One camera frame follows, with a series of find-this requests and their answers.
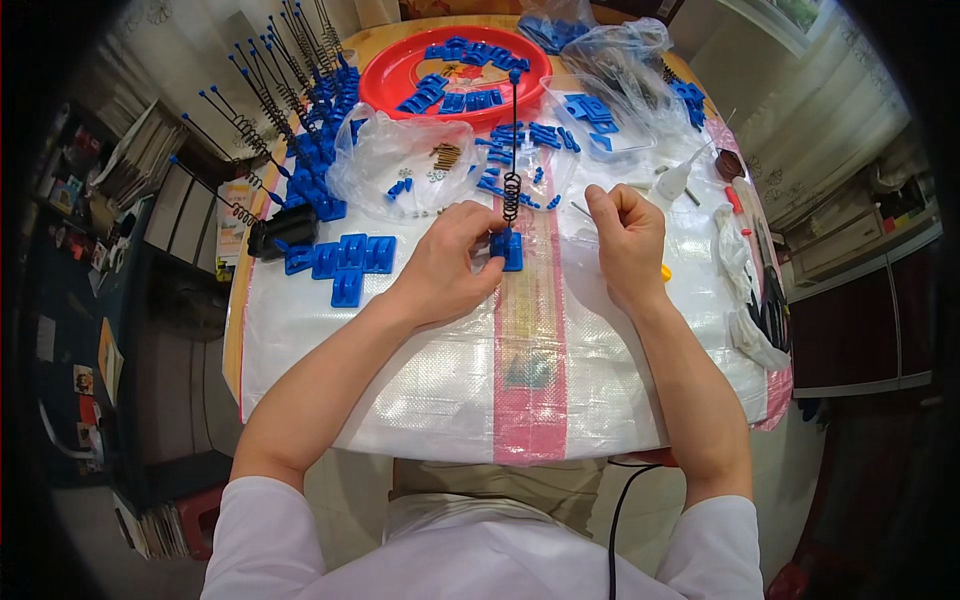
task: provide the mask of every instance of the white shirt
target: white shirt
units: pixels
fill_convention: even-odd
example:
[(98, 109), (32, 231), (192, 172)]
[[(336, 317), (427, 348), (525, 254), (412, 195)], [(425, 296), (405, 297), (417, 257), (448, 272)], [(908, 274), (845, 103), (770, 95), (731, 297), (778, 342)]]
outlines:
[[(420, 514), (328, 573), (303, 496), (275, 479), (243, 477), (224, 489), (202, 598), (607, 598), (607, 550), (524, 509), (478, 500)], [(759, 561), (754, 504), (711, 498), (680, 516), (656, 579), (616, 558), (617, 596), (761, 600)]]

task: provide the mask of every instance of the hand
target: hand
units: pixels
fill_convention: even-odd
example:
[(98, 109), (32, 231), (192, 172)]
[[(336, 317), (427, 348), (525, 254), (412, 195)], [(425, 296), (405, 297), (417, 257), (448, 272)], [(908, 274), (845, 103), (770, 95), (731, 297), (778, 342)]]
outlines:
[(507, 226), (502, 217), (474, 201), (454, 204), (423, 235), (400, 277), (387, 290), (413, 326), (460, 317), (500, 283), (504, 259), (491, 258), (480, 273), (470, 270), (469, 249), (488, 231)]
[(618, 183), (608, 194), (589, 185), (584, 194), (600, 237), (600, 270), (630, 308), (666, 297), (663, 262), (663, 213), (632, 187)]

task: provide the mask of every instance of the white glue bottle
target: white glue bottle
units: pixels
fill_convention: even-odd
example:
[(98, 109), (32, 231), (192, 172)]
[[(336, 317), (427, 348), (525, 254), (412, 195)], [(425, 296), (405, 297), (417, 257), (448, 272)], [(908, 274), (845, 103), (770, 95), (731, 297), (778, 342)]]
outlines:
[(691, 156), (687, 162), (664, 171), (654, 185), (654, 189), (666, 200), (671, 202), (680, 198), (680, 195), (683, 194), (686, 189), (686, 180), (690, 177), (690, 167), (693, 165), (693, 161), (696, 160), (697, 156), (709, 145), (710, 142), (707, 142), (701, 146), (700, 150), (693, 153), (693, 156)]

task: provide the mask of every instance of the cabinet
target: cabinet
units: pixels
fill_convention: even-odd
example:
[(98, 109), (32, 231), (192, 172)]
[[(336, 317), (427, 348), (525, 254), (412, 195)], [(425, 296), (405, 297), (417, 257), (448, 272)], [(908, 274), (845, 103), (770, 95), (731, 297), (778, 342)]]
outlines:
[(790, 301), (794, 396), (859, 396), (930, 381), (940, 225)]

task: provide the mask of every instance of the khaki pants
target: khaki pants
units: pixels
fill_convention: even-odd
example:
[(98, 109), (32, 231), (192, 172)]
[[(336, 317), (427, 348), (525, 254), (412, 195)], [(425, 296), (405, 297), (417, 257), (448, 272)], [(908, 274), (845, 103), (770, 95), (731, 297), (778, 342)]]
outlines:
[(390, 499), (433, 492), (511, 498), (540, 509), (592, 539), (587, 521), (606, 463), (606, 459), (592, 459), (542, 467), (502, 467), (395, 459)]

